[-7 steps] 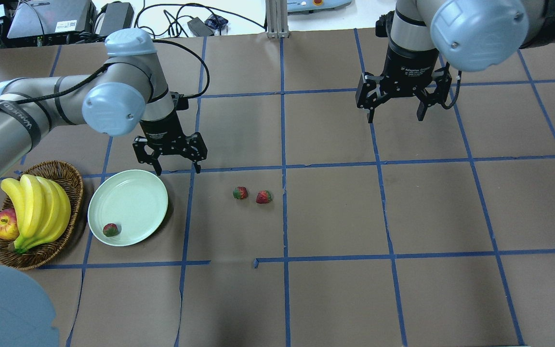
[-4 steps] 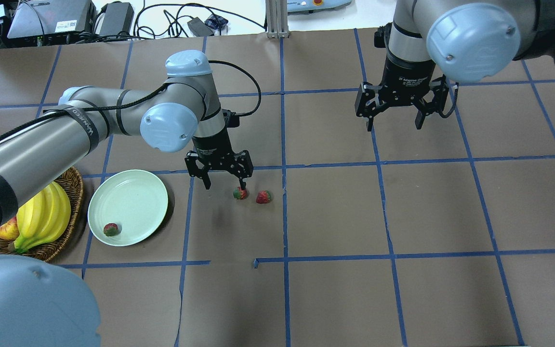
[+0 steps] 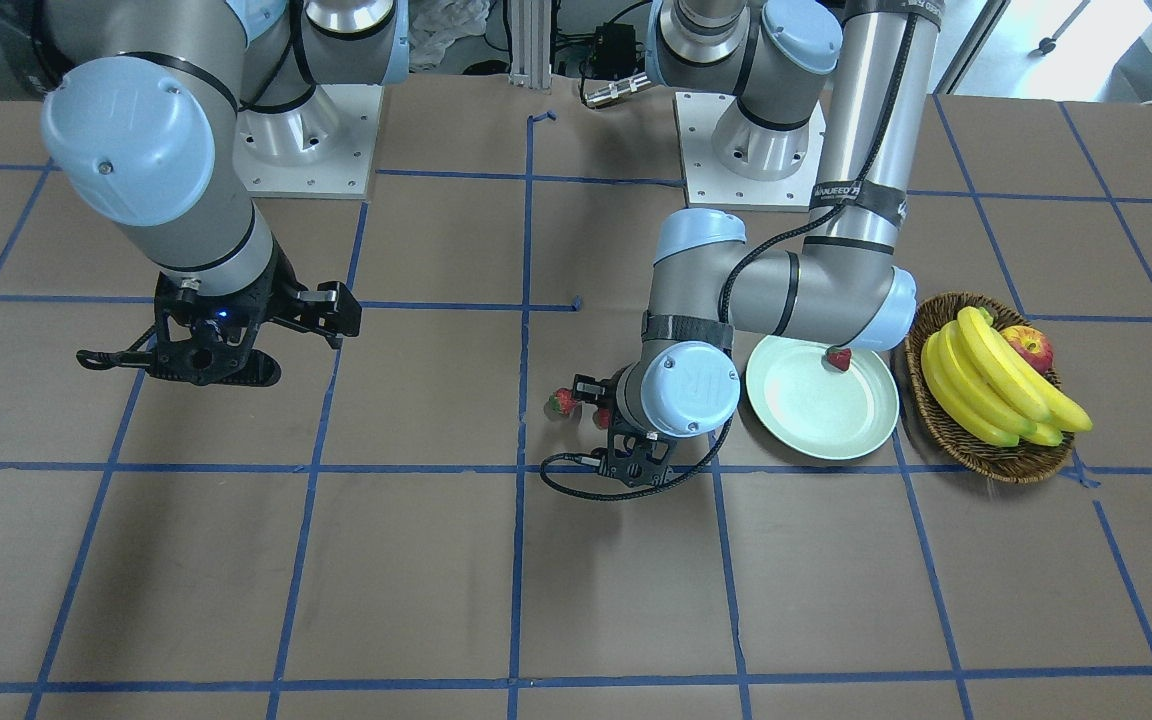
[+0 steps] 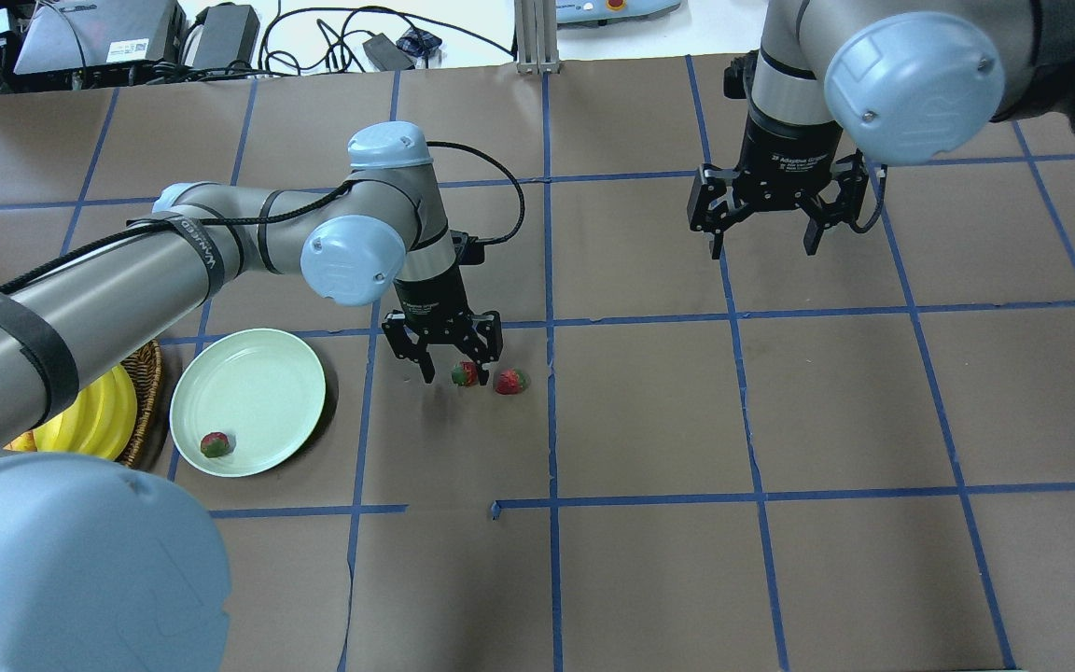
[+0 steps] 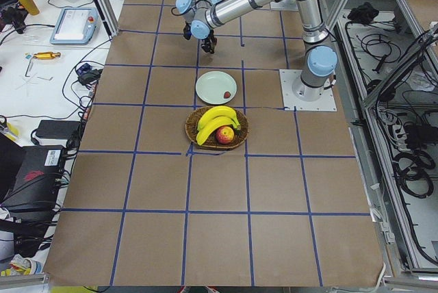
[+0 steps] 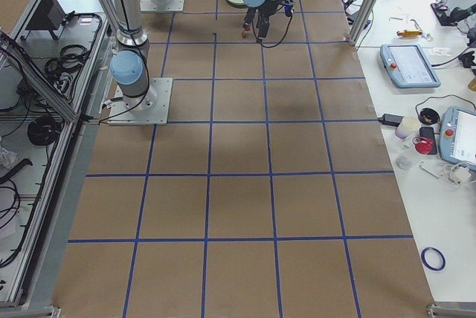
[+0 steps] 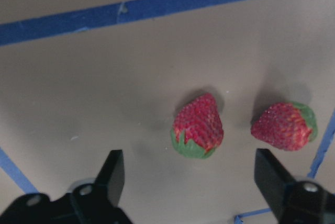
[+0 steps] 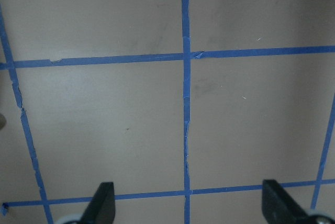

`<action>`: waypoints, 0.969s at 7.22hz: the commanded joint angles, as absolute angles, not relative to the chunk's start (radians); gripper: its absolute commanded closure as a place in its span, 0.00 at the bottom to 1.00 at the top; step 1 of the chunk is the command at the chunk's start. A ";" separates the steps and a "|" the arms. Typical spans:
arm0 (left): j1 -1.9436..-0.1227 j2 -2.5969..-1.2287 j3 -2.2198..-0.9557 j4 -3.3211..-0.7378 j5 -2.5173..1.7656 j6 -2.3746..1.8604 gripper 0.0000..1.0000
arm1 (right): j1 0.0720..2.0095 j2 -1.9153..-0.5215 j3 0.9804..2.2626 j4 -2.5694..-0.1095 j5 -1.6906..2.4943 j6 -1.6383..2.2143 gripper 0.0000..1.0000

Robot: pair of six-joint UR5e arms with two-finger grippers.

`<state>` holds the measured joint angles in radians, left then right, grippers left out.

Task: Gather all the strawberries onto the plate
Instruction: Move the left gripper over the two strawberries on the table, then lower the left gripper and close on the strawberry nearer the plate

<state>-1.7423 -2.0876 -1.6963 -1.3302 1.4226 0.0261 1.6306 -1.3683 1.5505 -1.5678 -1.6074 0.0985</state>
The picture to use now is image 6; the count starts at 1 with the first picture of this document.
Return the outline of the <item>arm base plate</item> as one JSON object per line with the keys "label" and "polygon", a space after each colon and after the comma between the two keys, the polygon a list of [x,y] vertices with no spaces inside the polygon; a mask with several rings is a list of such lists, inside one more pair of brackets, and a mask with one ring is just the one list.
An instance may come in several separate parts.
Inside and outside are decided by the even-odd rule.
{"label": "arm base plate", "polygon": [[173,89],[172,78],[151,78],[145,99],[123,97],[117,85],[115,97],[120,100],[113,102],[106,123],[113,126],[148,126],[166,125]]}
{"label": "arm base plate", "polygon": [[184,9],[184,0],[141,0],[143,13],[180,13]]}

